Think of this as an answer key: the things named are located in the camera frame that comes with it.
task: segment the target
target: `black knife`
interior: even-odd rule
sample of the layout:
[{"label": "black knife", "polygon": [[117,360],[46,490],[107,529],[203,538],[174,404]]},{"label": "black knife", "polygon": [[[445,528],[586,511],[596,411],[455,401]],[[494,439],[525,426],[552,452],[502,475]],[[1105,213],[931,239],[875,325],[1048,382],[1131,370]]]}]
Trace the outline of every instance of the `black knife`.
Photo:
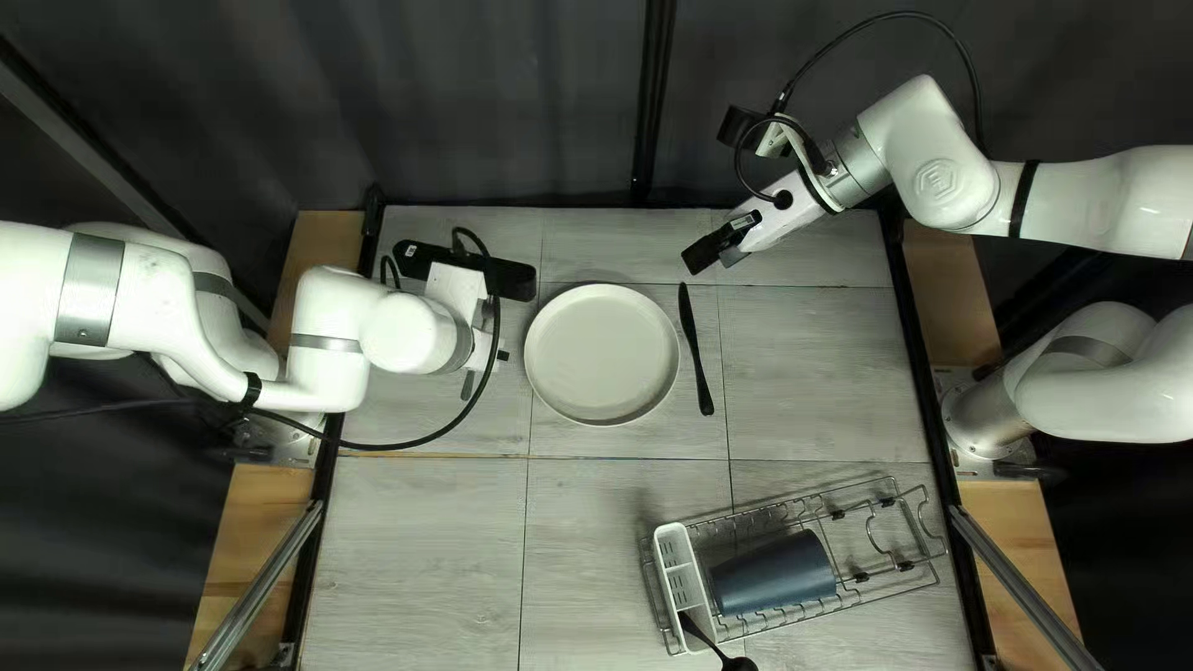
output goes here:
[{"label": "black knife", "polygon": [[700,365],[700,345],[696,340],[696,318],[692,316],[692,300],[687,296],[687,284],[679,283],[679,322],[684,326],[684,336],[692,347],[692,362],[696,363],[696,393],[700,396],[700,414],[712,414],[712,395],[709,394],[709,382],[704,378],[704,367]]}]

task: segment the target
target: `black band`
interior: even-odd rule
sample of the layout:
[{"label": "black band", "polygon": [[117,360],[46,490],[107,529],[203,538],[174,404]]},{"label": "black band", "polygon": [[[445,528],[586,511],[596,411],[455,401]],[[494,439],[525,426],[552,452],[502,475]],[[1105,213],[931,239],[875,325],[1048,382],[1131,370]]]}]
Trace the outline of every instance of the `black band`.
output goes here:
[{"label": "black band", "polygon": [[1015,186],[1015,201],[1010,204],[1010,221],[1007,224],[1007,238],[1019,238],[1024,227],[1024,210],[1027,209],[1027,195],[1032,192],[1036,180],[1036,168],[1040,162],[1036,159],[1024,162],[1024,172],[1019,173],[1019,185]]},{"label": "black band", "polygon": [[248,377],[248,388],[245,389],[245,398],[236,404],[241,408],[253,407],[256,399],[261,396],[261,377],[252,371],[245,371],[245,377]]}]

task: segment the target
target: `black cable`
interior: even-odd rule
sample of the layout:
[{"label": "black cable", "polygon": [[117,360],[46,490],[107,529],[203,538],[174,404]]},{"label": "black cable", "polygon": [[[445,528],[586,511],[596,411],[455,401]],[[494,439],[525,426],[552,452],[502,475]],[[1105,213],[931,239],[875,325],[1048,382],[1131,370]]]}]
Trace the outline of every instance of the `black cable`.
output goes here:
[{"label": "black cable", "polygon": [[381,257],[381,283],[385,284],[388,287],[389,283],[385,282],[385,270],[387,269],[390,271],[390,275],[394,276],[394,289],[401,289],[402,288],[402,281],[398,279],[398,277],[397,277],[397,264],[394,263],[394,258],[392,257],[390,257],[389,254],[383,254]]},{"label": "black cable", "polygon": [[810,70],[812,66],[815,66],[817,62],[820,62],[821,59],[828,55],[829,51],[835,49],[837,45],[840,45],[842,42],[852,37],[854,33],[865,30],[874,25],[876,23],[885,21],[888,19],[916,19],[928,23],[935,26],[938,30],[940,30],[940,32],[944,32],[948,37],[948,39],[953,42],[953,47],[957,48],[958,55],[960,55],[962,61],[965,63],[965,73],[969,75],[970,88],[972,88],[973,91],[973,137],[977,140],[978,149],[981,149],[983,154],[985,154],[987,153],[985,128],[984,128],[985,124],[982,117],[982,86],[977,79],[977,69],[973,67],[973,59],[970,57],[969,49],[965,48],[965,43],[962,42],[959,37],[957,37],[957,33],[954,33],[951,27],[948,27],[948,25],[945,24],[945,21],[938,19],[937,17],[927,12],[917,12],[914,10],[901,10],[896,12],[886,12],[884,14],[876,14],[873,17],[870,17],[869,19],[863,20],[861,23],[855,24],[853,27],[836,36],[835,38],[833,38],[832,42],[829,42],[824,47],[821,47],[820,51],[816,51],[816,54],[814,54],[812,57],[809,59],[808,62],[804,63],[798,72],[796,72],[796,75],[792,76],[790,81],[787,81],[787,85],[783,87],[783,91],[780,91],[779,96],[774,99],[774,104],[771,105],[769,113],[773,115],[775,112],[781,112],[787,107],[787,101],[791,99],[791,94],[796,90],[796,84],[801,79],[803,79],[805,74],[808,74],[808,70]]},{"label": "black cable", "polygon": [[[778,207],[780,210],[785,210],[787,209],[787,207],[791,205],[791,202],[786,201],[786,204],[784,205],[783,204],[784,199],[780,196],[780,193],[786,193],[786,198],[791,198],[791,193],[789,191],[780,190],[775,191],[774,195],[762,193],[761,191],[750,186],[749,183],[746,181],[746,176],[742,173],[742,144],[746,143],[746,138],[749,137],[749,135],[754,133],[759,127],[772,123],[786,125],[787,128],[791,128],[801,136],[804,135],[804,129],[801,128],[798,123],[789,119],[787,117],[767,115],[758,119],[749,128],[746,129],[746,133],[742,133],[741,135],[737,136],[737,142],[734,144],[734,173],[737,176],[737,181],[740,181],[741,185],[744,186],[747,191],[749,191],[750,196],[754,196],[755,198],[759,198],[761,201],[766,201],[767,203],[774,203],[775,207]],[[808,187],[808,192],[816,193],[815,186],[812,186],[812,184],[810,183],[808,172],[804,170],[804,162],[799,161],[799,166],[796,170],[799,171],[799,176],[804,179],[804,185]]]},{"label": "black cable", "polygon": [[0,417],[0,426],[27,424],[30,421],[49,421],[51,419],[67,419],[70,417],[82,417],[85,414],[97,414],[101,412],[120,412],[125,410],[143,410],[148,407],[162,406],[191,406],[209,402],[211,402],[211,399],[148,399],[141,401],[120,401],[117,404],[105,404],[85,408],[51,410],[47,412],[18,414],[14,417]]},{"label": "black cable", "polygon": [[[451,233],[453,239],[456,235],[464,235],[471,239],[472,242],[476,244],[476,248],[481,251],[481,256],[484,257],[486,259],[489,258],[489,250],[484,246],[484,242],[481,242],[481,239],[477,238],[476,234],[472,233],[471,230],[463,227],[456,227],[452,228]],[[427,433],[421,438],[415,438],[413,441],[403,441],[401,443],[389,443],[389,444],[354,443],[352,441],[333,438],[322,431],[317,431],[315,429],[311,429],[310,426],[307,426],[305,424],[302,424],[301,421],[296,421],[284,414],[278,414],[276,412],[271,412],[267,410],[251,407],[246,408],[245,412],[249,414],[256,414],[259,417],[265,417],[274,421],[280,421],[282,424],[285,424],[291,429],[297,429],[298,431],[302,431],[311,437],[326,441],[327,443],[329,443],[332,447],[335,448],[348,448],[353,450],[364,450],[364,451],[391,451],[391,450],[407,450],[410,448],[416,448],[419,445],[425,445],[432,441],[437,441],[441,438],[444,435],[446,435],[449,431],[458,426],[459,423],[464,421],[468,414],[472,412],[472,408],[476,406],[476,402],[481,400],[481,393],[484,392],[484,387],[489,383],[489,376],[493,375],[493,364],[497,359],[497,339],[501,337],[501,301],[500,298],[497,298],[495,294],[489,294],[489,300],[493,301],[493,344],[489,346],[489,359],[484,364],[484,373],[481,375],[481,381],[477,382],[476,390],[472,392],[472,396],[468,399],[466,404],[464,404],[464,408],[459,411],[459,414],[457,414],[455,418],[452,418],[451,421],[443,425],[440,429],[431,433]]]}]

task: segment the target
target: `gray tile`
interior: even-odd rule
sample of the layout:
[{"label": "gray tile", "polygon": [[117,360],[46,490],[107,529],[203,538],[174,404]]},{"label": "gray tile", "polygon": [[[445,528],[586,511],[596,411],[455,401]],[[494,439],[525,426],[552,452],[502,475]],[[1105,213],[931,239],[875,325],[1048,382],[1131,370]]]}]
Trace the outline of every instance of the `gray tile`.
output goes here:
[{"label": "gray tile", "polygon": [[[723,214],[715,217],[719,223]],[[718,284],[890,287],[886,248],[872,210],[847,210],[796,230],[769,250],[721,269]]]},{"label": "gray tile", "polygon": [[[490,376],[481,400],[459,426],[412,451],[526,454],[533,392],[521,363],[521,349],[532,313],[530,303],[501,301],[501,338],[509,361]],[[344,437],[360,443],[394,443],[426,436],[464,407],[463,384],[464,371],[397,375],[373,367],[364,402],[344,419]]]},{"label": "gray tile", "polygon": [[709,233],[712,210],[544,210],[543,282],[712,284],[680,252]]},{"label": "gray tile", "polygon": [[[540,301],[570,288],[543,284]],[[531,454],[564,456],[622,456],[728,458],[725,442],[725,396],[721,382],[721,321],[715,287],[688,287],[692,313],[700,344],[700,361],[716,412],[700,414],[696,393],[696,367],[679,321],[679,287],[675,284],[629,284],[672,318],[680,338],[680,368],[675,386],[662,404],[645,417],[623,426],[581,426],[565,419],[534,396]]]},{"label": "gray tile", "polygon": [[[934,533],[944,531],[940,499],[929,464],[735,460],[731,469],[734,504],[738,510],[880,475],[894,475],[904,491],[923,484],[932,497],[932,503],[925,506],[925,519]],[[851,522],[849,515],[842,521],[828,522],[829,525],[846,525],[840,531],[829,530],[839,564],[846,564],[851,555],[851,541],[857,548],[869,543],[865,524],[859,525],[859,522]],[[882,524],[876,524],[874,530],[880,540],[888,531]],[[898,550],[896,543],[890,544]],[[940,573],[940,585],[758,634],[746,640],[746,653],[760,669],[972,669],[952,566],[947,556],[935,560],[934,565]]]},{"label": "gray tile", "polygon": [[525,460],[336,463],[302,667],[518,667]]},{"label": "gray tile", "polygon": [[928,461],[890,289],[718,291],[730,457]]},{"label": "gray tile", "polygon": [[716,669],[711,653],[667,655],[638,541],[728,506],[725,462],[532,460],[520,669]]},{"label": "gray tile", "polygon": [[[539,266],[543,254],[543,213],[538,208],[450,208],[438,205],[390,205],[382,218],[377,241],[377,277],[381,257],[401,240],[451,246],[451,229],[463,226],[484,242],[494,257]],[[471,250],[471,242],[466,242]]]}]

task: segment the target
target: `black pole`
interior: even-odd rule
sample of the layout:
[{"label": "black pole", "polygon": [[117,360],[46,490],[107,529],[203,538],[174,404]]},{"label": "black pole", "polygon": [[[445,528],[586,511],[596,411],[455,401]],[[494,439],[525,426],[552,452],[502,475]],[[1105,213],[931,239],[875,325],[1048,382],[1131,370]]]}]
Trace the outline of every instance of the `black pole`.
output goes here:
[{"label": "black pole", "polygon": [[[923,437],[928,443],[928,456],[932,458],[932,472],[937,481],[937,492],[940,495],[940,507],[947,510],[950,505],[960,505],[962,497],[957,488],[957,476],[953,474],[952,458],[948,454],[945,424],[940,418],[940,404],[937,401],[932,364],[928,362],[928,350],[923,344],[923,332],[920,330],[920,315],[915,309],[911,278],[908,276],[907,259],[903,257],[903,218],[907,215],[902,203],[897,199],[888,202],[878,211],[883,227],[883,241],[886,244],[891,284],[895,288],[895,301],[898,304],[900,321],[903,326],[903,340],[907,344],[907,355],[911,367],[916,404],[920,407],[920,420],[923,423]],[[984,669],[983,658],[993,655],[995,651],[990,620],[985,612],[982,586],[977,578],[977,564],[969,543],[947,522],[947,516],[945,528],[948,553],[952,556],[957,575],[957,591],[962,599],[962,612],[965,616],[965,628],[969,629],[970,644],[973,647],[976,669]]]},{"label": "black pole", "polygon": [[672,36],[675,32],[675,0],[647,0],[647,23],[642,35],[642,74],[638,78],[638,127],[633,137],[633,167],[630,198],[642,202],[655,179],[655,150],[667,93]]},{"label": "black pole", "polygon": [[[360,257],[357,260],[357,272],[365,277],[372,276],[373,261],[377,258],[377,240],[381,236],[382,218],[385,214],[387,198],[377,184],[365,190],[363,209],[365,220],[361,224]],[[344,414],[327,415],[326,432],[335,439],[344,430]],[[327,519],[332,501],[332,479],[335,475],[335,460],[339,450],[323,441],[315,457],[315,481],[310,487],[311,500],[323,501],[323,519]],[[290,644],[297,650],[307,628],[307,611],[310,609],[310,597],[315,590],[315,568],[319,564],[319,548],[323,542],[323,523],[311,533],[295,562],[295,577],[290,587],[290,602],[286,605],[286,621],[282,630],[282,644]]]}]

